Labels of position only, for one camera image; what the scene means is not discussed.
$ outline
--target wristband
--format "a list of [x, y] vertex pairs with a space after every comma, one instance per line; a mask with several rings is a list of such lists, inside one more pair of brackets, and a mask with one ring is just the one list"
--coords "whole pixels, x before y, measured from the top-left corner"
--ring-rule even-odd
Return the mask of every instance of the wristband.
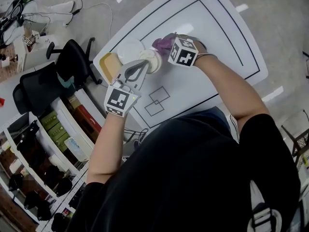
[[203, 57], [203, 56], [214, 56], [215, 58], [218, 58], [215, 54], [211, 54], [211, 53], [199, 53], [199, 54], [197, 55], [197, 58], [195, 59], [195, 62], [196, 62], [199, 58], [201, 58], [201, 57]]

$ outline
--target yellow sponge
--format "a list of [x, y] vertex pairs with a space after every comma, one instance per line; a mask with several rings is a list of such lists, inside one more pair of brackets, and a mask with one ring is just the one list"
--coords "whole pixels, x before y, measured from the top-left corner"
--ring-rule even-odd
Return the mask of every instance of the yellow sponge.
[[105, 74], [109, 84], [112, 83], [112, 79], [116, 77], [122, 64], [118, 59], [117, 54], [107, 53], [100, 59], [100, 67]]

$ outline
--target backpack strap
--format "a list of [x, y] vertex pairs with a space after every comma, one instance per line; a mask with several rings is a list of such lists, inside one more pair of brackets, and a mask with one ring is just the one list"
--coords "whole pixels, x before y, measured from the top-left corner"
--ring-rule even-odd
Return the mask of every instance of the backpack strap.
[[252, 218], [247, 232], [280, 232], [282, 218], [277, 210], [271, 209], [254, 181], [250, 182]]

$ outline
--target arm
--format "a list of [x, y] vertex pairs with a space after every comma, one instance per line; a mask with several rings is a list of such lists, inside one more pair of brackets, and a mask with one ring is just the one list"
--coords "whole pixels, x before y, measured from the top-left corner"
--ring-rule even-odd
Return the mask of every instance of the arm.
[[[200, 53], [206, 49], [194, 42]], [[269, 114], [268, 109], [254, 88], [214, 56], [202, 56], [195, 61], [217, 89], [223, 103], [236, 119], [239, 131], [251, 117]]]
[[87, 184], [104, 184], [120, 167], [125, 121], [125, 117], [108, 113], [90, 157]]

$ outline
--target box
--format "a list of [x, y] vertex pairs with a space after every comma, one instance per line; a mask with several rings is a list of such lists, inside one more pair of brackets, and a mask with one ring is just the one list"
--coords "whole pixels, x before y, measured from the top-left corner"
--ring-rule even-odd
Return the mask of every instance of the box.
[[198, 50], [193, 40], [176, 37], [168, 62], [178, 66], [192, 67], [197, 55]]
[[40, 121], [46, 131], [50, 130], [52, 127], [59, 123], [57, 113], [55, 111], [52, 111], [49, 115], [45, 116]]
[[76, 98], [75, 95], [68, 97], [68, 101], [74, 110], [81, 105], [81, 103], [79, 102], [79, 100]]
[[90, 148], [86, 142], [83, 145], [80, 145], [73, 137], [70, 137], [64, 143], [78, 161], [83, 162], [89, 160], [89, 157], [84, 152], [88, 150], [87, 147]]
[[83, 105], [79, 105], [75, 109], [73, 117], [91, 141], [95, 143], [102, 129], [98, 122], [88, 113]]
[[55, 141], [56, 146], [58, 147], [58, 149], [60, 149], [60, 151], [63, 153], [65, 150], [68, 149], [68, 147], [65, 145], [64, 141], [66, 141], [68, 138], [70, 137], [70, 135], [66, 132], [65, 134], [63, 134], [59, 139], [57, 139]]
[[62, 124], [59, 122], [54, 127], [52, 127], [47, 133], [50, 136], [50, 138], [55, 142], [57, 139], [63, 136], [66, 132], [67, 132], [66, 129], [64, 129]]

